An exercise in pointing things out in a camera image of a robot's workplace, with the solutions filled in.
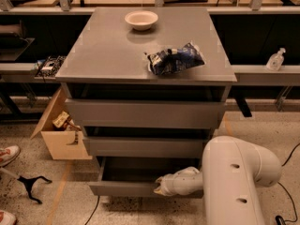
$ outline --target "plastic bottle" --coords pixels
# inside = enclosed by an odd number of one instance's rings
[[[280,50],[277,53],[274,53],[270,57],[268,63],[266,64],[266,67],[272,71],[280,70],[283,60],[284,60],[284,56],[282,54],[284,54],[285,52],[286,51],[284,48],[280,48]]]

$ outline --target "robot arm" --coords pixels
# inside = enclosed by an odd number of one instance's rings
[[[271,187],[281,164],[266,148],[233,137],[211,140],[202,156],[202,172],[187,168],[157,181],[156,193],[188,195],[203,189],[209,225],[263,225],[255,186]]]

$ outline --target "floor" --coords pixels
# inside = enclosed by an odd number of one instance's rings
[[[271,106],[250,105],[252,117],[245,118],[234,104],[221,122],[215,135],[231,135],[273,151],[283,163],[293,148],[300,143],[299,103],[293,109],[277,112]],[[23,184],[5,173],[0,180],[0,208],[16,215],[19,225],[83,225],[97,205],[87,182],[95,179],[97,169],[90,160],[52,160],[40,135],[30,140],[36,123],[0,123],[0,146],[18,144],[22,151],[6,169],[30,178],[39,175],[52,180],[35,183],[37,204],[27,197]],[[300,214],[300,147],[283,168],[280,182],[294,199]],[[275,225],[275,216],[294,220],[293,204],[280,185],[257,188],[266,225]],[[187,198],[112,198],[100,202],[88,224],[139,225],[198,225],[206,224],[203,199]]]

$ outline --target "gray tabletop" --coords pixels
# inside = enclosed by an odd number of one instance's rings
[[[133,30],[125,16],[133,10],[156,12],[147,31]],[[198,45],[206,64],[177,74],[156,76],[144,53]],[[69,83],[230,83],[236,78],[202,7],[98,7],[84,27],[56,80]]]

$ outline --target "shoe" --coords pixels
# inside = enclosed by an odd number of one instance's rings
[[[0,209],[0,225],[14,225],[17,219],[13,214]]]
[[[0,167],[6,166],[11,162],[14,158],[16,158],[20,154],[20,147],[9,146],[7,148],[0,148]]]

